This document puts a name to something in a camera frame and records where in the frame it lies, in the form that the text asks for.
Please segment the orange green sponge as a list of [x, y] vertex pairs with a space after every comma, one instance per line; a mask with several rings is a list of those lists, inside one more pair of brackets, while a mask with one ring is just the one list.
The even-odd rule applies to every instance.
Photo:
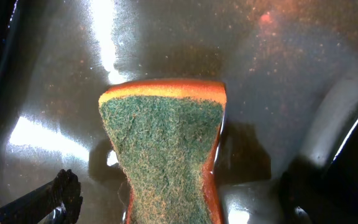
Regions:
[[222, 82], [112, 86], [98, 109], [131, 188], [127, 223], [222, 223], [213, 167], [226, 109]]

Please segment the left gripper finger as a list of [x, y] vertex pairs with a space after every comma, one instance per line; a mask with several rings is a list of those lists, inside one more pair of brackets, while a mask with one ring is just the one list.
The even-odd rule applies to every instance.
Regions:
[[51, 182], [1, 207], [0, 224], [76, 223], [82, 203], [77, 175], [62, 169]]

